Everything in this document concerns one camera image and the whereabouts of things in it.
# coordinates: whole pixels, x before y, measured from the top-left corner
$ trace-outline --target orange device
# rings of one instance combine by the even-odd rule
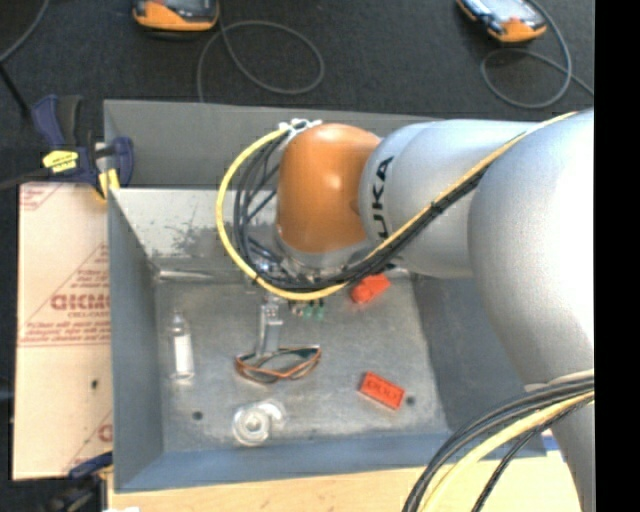
[[[280,163],[276,222],[281,242],[300,258],[366,241],[358,190],[379,143],[373,133],[339,123],[310,128],[289,143]]]
[[[469,18],[503,43],[521,43],[547,30],[545,18],[525,0],[456,0]]]
[[[134,0],[133,18],[161,32],[202,32],[218,21],[217,0]]]

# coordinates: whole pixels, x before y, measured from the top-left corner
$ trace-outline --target black cable on floor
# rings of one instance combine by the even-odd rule
[[[0,63],[4,62],[9,57],[11,57],[11,55],[13,55],[18,50],[18,48],[20,48],[27,41],[27,39],[31,37],[31,34],[33,34],[36,28],[38,28],[38,25],[40,25],[40,22],[44,17],[44,13],[47,11],[47,8],[49,7],[49,1],[50,0],[44,0],[42,2],[42,6],[40,7],[40,10],[38,11],[38,14],[34,18],[29,28],[9,48],[7,48],[4,52],[0,54]]]
[[[497,50],[493,50],[488,55],[486,55],[484,59],[482,59],[482,62],[480,63],[480,72],[482,73],[482,78],[484,82],[487,84],[487,87],[489,88],[489,90],[493,94],[495,94],[498,98],[508,103],[509,105],[512,105],[518,108],[525,108],[525,109],[540,109],[540,108],[545,108],[550,105],[553,105],[565,95],[565,93],[567,92],[567,89],[569,88],[569,85],[571,85],[571,81],[574,81],[575,83],[580,85],[580,87],[582,87],[585,91],[587,91],[591,96],[595,97],[595,93],[593,89],[591,89],[591,87],[589,87],[583,80],[579,79],[573,74],[573,61],[571,59],[571,53],[569,51],[569,47],[566,41],[564,40],[562,32],[560,32],[560,29],[558,28],[558,25],[556,25],[556,22],[554,21],[554,19],[551,17],[551,15],[547,11],[545,11],[545,9],[540,4],[538,4],[534,0],[527,0],[527,1],[531,5],[533,5],[536,9],[538,9],[538,11],[540,11],[540,14],[545,18],[546,22],[551,27],[552,32],[555,34],[556,38],[558,39],[558,43],[560,44],[560,49],[562,50],[562,55],[564,57],[565,65],[562,66],[561,64],[558,64],[557,62],[551,60],[550,58],[540,53],[532,52],[530,50],[524,50],[521,48],[499,48]],[[489,72],[487,71],[487,66],[489,62],[495,60],[496,57],[499,57],[501,55],[504,56],[509,54],[516,54],[516,53],[523,54],[528,57],[533,57],[534,59],[544,62],[545,64],[548,64],[549,66],[557,69],[558,71],[564,72],[565,78],[558,92],[554,94],[551,98],[544,101],[537,102],[537,103],[526,103],[526,102],[518,101],[501,92],[491,81],[491,78],[489,77]]]
[[[198,69],[196,72],[196,87],[198,90],[198,99],[200,102],[204,103],[204,93],[203,93],[203,86],[202,86],[202,73],[203,73],[203,66],[204,66],[204,60],[205,57],[209,51],[209,49],[211,48],[211,46],[213,45],[214,42],[216,42],[220,37],[222,37],[222,40],[224,42],[225,48],[227,49],[227,52],[229,52],[229,55],[231,56],[231,59],[233,60],[233,63],[235,64],[235,66],[242,72],[242,74],[248,78],[251,82],[253,82],[255,85],[257,85],[258,87],[265,89],[267,91],[276,93],[276,94],[284,94],[284,95],[289,95],[289,96],[294,96],[294,95],[298,95],[298,94],[304,94],[306,92],[312,91],[313,89],[315,89],[316,87],[318,87],[318,85],[322,82],[322,80],[324,79],[324,74],[325,74],[325,64],[324,64],[324,59],[322,57],[322,54],[320,53],[320,51],[318,50],[318,48],[311,42],[311,40],[309,40],[306,36],[302,35],[300,32],[297,32],[296,30],[293,30],[289,27],[286,27],[284,25],[281,25],[279,23],[273,23],[271,21],[260,21],[260,20],[248,20],[248,21],[240,21],[237,23],[233,23],[229,26],[225,26],[223,21],[222,21],[222,16],[220,14],[221,12],[221,6],[220,6],[220,0],[218,0],[218,27],[219,27],[219,31],[216,32],[210,39],[209,41],[207,41],[207,44],[204,46],[204,48],[202,49],[202,52],[200,53],[200,58],[198,59]],[[234,30],[238,30],[238,29],[246,29],[246,28],[269,28],[272,30],[279,30],[282,32],[285,32],[287,34],[292,35],[293,37],[299,39],[300,41],[302,41],[305,46],[307,46],[311,52],[313,53],[313,55],[315,56],[315,59],[318,63],[318,73],[315,77],[315,79],[308,85],[304,86],[304,87],[296,87],[296,88],[284,88],[284,87],[276,87],[273,85],[270,85],[258,78],[256,78],[256,76],[251,73],[240,61],[240,59],[238,59],[238,57],[236,56],[235,52],[233,51],[233,46],[231,45],[231,41],[229,40],[228,34],[229,32],[232,32]]]

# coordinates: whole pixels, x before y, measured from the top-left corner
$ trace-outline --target wire bundle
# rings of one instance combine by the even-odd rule
[[[496,448],[516,439],[515,444],[495,469],[472,512],[479,512],[509,462],[535,435],[540,434],[573,411],[593,402],[595,378],[592,372],[561,382],[550,383],[538,390],[509,400],[459,429],[438,450],[411,490],[403,512],[437,510],[436,503],[446,487],[470,464],[477,462]],[[494,434],[475,446],[453,465],[438,481],[436,475],[443,465],[474,441]]]
[[[431,202],[427,203],[421,211],[416,213],[416,215],[409,219],[402,227],[380,243],[365,258],[351,266],[341,269],[331,276],[314,276],[313,279],[309,279],[308,276],[291,276],[286,269],[279,265],[281,258],[278,258],[277,255],[264,246],[261,247],[259,243],[255,239],[252,239],[247,233],[247,227],[250,221],[276,194],[275,190],[271,191],[260,205],[253,210],[251,209],[251,203],[257,197],[260,189],[264,187],[278,171],[277,165],[271,168],[268,167],[269,157],[276,148],[286,143],[292,133],[295,134],[310,125],[308,121],[294,120],[291,124],[285,124],[278,130],[265,135],[251,144],[238,155],[229,167],[220,184],[216,201],[216,225],[220,240],[240,269],[266,290],[288,300],[311,301],[327,297],[352,283],[358,282],[368,275],[384,271],[398,253],[425,227],[439,217],[458,199],[475,189],[488,167],[498,157],[533,131],[565,119],[570,115],[573,115],[573,113],[558,116],[545,123],[540,123],[532,130],[523,132],[507,141],[481,159],[461,176],[457,182],[442,191]],[[238,183],[233,217],[233,235],[237,246],[236,249],[231,243],[224,226],[222,205],[231,179],[256,152],[259,152],[258,155],[250,161],[244,174],[240,176]],[[272,273],[260,268],[260,265],[257,265],[252,257],[252,253],[255,254],[256,252],[260,253],[271,263],[276,264],[276,266],[279,267],[278,272]]]

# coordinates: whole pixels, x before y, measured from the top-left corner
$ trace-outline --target black cable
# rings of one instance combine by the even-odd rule
[[[580,80],[578,77],[574,76],[574,74],[573,74],[573,62],[572,62],[572,59],[571,59],[571,53],[569,51],[569,46],[567,45],[566,41],[564,40],[562,32],[560,32],[560,29],[556,25],[556,23],[553,20],[553,18],[549,15],[549,13],[547,11],[545,11],[542,8],[542,6],[540,4],[538,4],[534,0],[528,0],[528,2],[531,3],[531,5],[533,5],[538,11],[540,11],[540,14],[547,21],[547,23],[551,27],[551,30],[553,31],[553,33],[555,34],[556,38],[558,39],[558,43],[560,44],[560,49],[561,49],[562,55],[564,57],[565,66],[563,67],[562,65],[558,64],[557,62],[554,62],[553,60],[549,59],[548,57],[546,57],[544,55],[541,55],[539,53],[536,53],[536,52],[532,52],[530,50],[523,50],[523,49],[520,49],[520,48],[499,48],[497,50],[494,50],[494,51],[490,52],[488,55],[486,55],[485,58],[480,63],[480,72],[482,73],[482,78],[483,78],[484,82],[486,83],[487,87],[489,87],[489,89],[491,90],[491,92],[493,94],[498,96],[498,98],[500,98],[502,101],[508,103],[509,105],[512,105],[512,106],[518,107],[518,108],[526,108],[526,109],[539,109],[539,108],[545,108],[545,107],[548,107],[550,105],[553,105],[560,98],[562,98],[562,96],[565,95],[565,93],[567,92],[567,89],[569,88],[569,85],[571,84],[572,80],[574,82],[576,82],[578,85],[580,85],[584,90],[586,90],[591,96],[595,96],[593,89],[591,89],[583,80]],[[509,53],[511,53],[511,54],[521,53],[521,54],[524,54],[524,55],[526,55],[528,57],[533,57],[535,59],[538,59],[538,60],[544,62],[545,64],[548,64],[548,65],[552,66],[553,68],[557,69],[558,71],[563,71],[565,73],[565,79],[562,82],[562,85],[560,86],[560,89],[558,90],[558,92],[556,94],[554,94],[548,100],[541,101],[541,102],[538,102],[538,103],[525,103],[525,102],[517,101],[517,100],[514,100],[514,99],[510,98],[506,94],[500,92],[498,90],[498,88],[493,85],[493,83],[491,82],[491,79],[489,78],[489,74],[487,72],[487,64],[496,55],[505,55],[505,54],[509,54]]]
[[[310,281],[306,278],[303,278],[301,280],[294,280],[286,272],[283,272],[284,277],[274,276],[253,264],[249,256],[250,250],[247,246],[248,244],[246,243],[246,237],[243,236],[243,232],[247,223],[248,208],[253,196],[256,195],[257,190],[259,190],[262,185],[256,186],[252,191],[252,195],[248,195],[246,189],[248,188],[250,183],[253,184],[255,182],[255,176],[258,172],[260,172],[259,164],[263,161],[263,155],[267,153],[271,154],[273,149],[278,147],[284,140],[284,138],[285,137],[283,136],[271,142],[268,146],[269,149],[262,151],[245,169],[238,185],[238,195],[236,195],[236,203],[234,205],[233,229],[234,238],[236,240],[236,244],[238,245],[239,253],[252,267],[256,274],[258,274],[269,284],[287,290],[297,290],[305,292],[321,290],[335,284],[357,282],[368,275],[384,271],[389,263],[397,256],[397,254],[402,251],[428,224],[439,217],[449,206],[472,191],[478,185],[480,178],[484,175],[486,169],[488,168],[487,165],[484,169],[478,170],[477,173],[475,173],[467,181],[461,183],[449,194],[440,198],[438,201],[434,201],[431,205],[432,207],[430,210],[425,212],[401,236],[399,236],[396,240],[388,244],[383,249],[379,250],[374,256],[357,262],[354,265],[351,265],[350,267],[344,269],[343,271],[329,277],[317,277],[313,281]],[[270,178],[276,171],[277,168],[274,168],[272,172],[267,174],[267,176]]]
[[[504,472],[507,469],[508,465],[515,458],[515,456],[526,446],[526,444],[529,441],[531,441],[531,439],[533,437],[535,437],[536,435],[541,434],[542,432],[544,432],[545,430],[550,428],[553,424],[555,424],[558,421],[560,421],[562,418],[564,418],[564,417],[568,416],[569,414],[577,411],[578,409],[584,407],[590,401],[591,401],[591,398],[587,398],[587,399],[583,400],[582,402],[578,402],[576,405],[568,408],[565,411],[562,411],[557,416],[554,416],[553,418],[551,418],[550,420],[546,421],[545,423],[543,423],[543,424],[539,425],[538,427],[530,430],[529,432],[526,432],[509,449],[509,451],[506,453],[506,455],[500,460],[500,464],[498,464],[496,469],[491,474],[491,477],[489,478],[489,480],[487,481],[486,485],[484,486],[484,489],[480,493],[480,496],[478,496],[478,499],[476,500],[475,504],[473,505],[473,509],[471,509],[471,512],[481,512],[482,511],[482,509],[484,508],[485,503],[487,502],[487,499],[489,498],[489,496],[493,492],[493,489],[495,488],[496,484],[498,483],[498,480],[500,479],[500,477],[504,474]]]
[[[403,512],[415,512],[418,510],[422,497],[438,470],[464,446],[491,431],[491,429],[516,421],[537,409],[592,391],[593,387],[593,377],[546,386],[540,390],[525,393],[503,402],[495,409],[470,421],[452,435],[432,457],[409,493],[402,509]]]
[[[202,90],[202,70],[203,70],[203,65],[204,65],[204,60],[205,57],[209,51],[209,49],[211,48],[211,46],[213,45],[213,43],[215,41],[218,40],[218,38],[222,37],[222,40],[224,42],[225,48],[227,49],[227,52],[229,53],[229,56],[231,57],[231,60],[233,60],[233,63],[235,64],[235,66],[240,70],[240,72],[242,72],[242,74],[248,78],[251,82],[253,82],[255,85],[257,85],[258,87],[261,87],[262,89],[265,89],[267,91],[276,93],[276,94],[283,94],[283,95],[290,95],[290,96],[294,96],[294,95],[298,95],[298,94],[304,94],[306,92],[310,92],[313,89],[315,89],[316,87],[318,87],[318,85],[320,85],[320,83],[322,82],[322,80],[324,80],[324,74],[325,74],[325,64],[324,64],[324,59],[322,57],[322,54],[320,53],[320,51],[318,50],[318,48],[311,42],[311,40],[309,40],[307,37],[305,37],[304,35],[302,35],[300,32],[297,32],[296,30],[293,30],[289,27],[286,27],[284,25],[281,25],[279,23],[273,23],[271,21],[260,21],[260,20],[248,20],[248,21],[240,21],[237,23],[233,23],[229,26],[225,26],[225,24],[222,21],[222,15],[221,15],[221,1],[218,0],[218,28],[219,28],[219,32],[216,32],[210,39],[209,41],[207,41],[207,44],[204,46],[204,48],[202,49],[202,52],[200,53],[200,58],[198,59],[198,68],[197,68],[197,72],[196,72],[196,87],[198,90],[198,99],[201,103],[204,103],[204,93]],[[272,30],[279,30],[282,32],[285,32],[287,34],[292,35],[293,37],[299,39],[300,41],[302,41],[305,46],[307,46],[311,52],[313,53],[315,59],[318,62],[318,74],[316,75],[315,79],[308,85],[304,86],[304,87],[297,87],[297,88],[284,88],[284,87],[276,87],[270,84],[267,84],[266,82],[263,82],[262,80],[259,80],[258,78],[256,78],[255,75],[253,75],[240,61],[240,59],[238,59],[238,57],[236,56],[236,53],[233,51],[233,46],[231,44],[231,41],[229,40],[228,34],[229,32],[233,32],[234,30],[238,30],[238,29],[242,29],[242,28],[268,28],[268,29],[272,29]]]
[[[42,2],[40,10],[38,11],[38,14],[36,14],[36,17],[34,18],[29,28],[27,28],[27,30],[25,30],[25,32],[9,48],[7,48],[0,54],[0,63],[11,57],[11,55],[13,55],[18,50],[18,48],[20,48],[27,41],[27,39],[31,37],[31,34],[33,34],[36,28],[38,28],[38,25],[40,25],[40,22],[42,21],[42,18],[44,17],[44,14],[48,7],[49,0],[44,0]]]

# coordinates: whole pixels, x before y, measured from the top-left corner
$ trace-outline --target small orange object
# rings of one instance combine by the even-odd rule
[[[373,372],[366,372],[360,383],[360,393],[398,410],[404,398],[404,389]]]
[[[391,281],[384,274],[367,276],[351,289],[351,300],[356,304],[363,304],[374,299],[391,285]]]

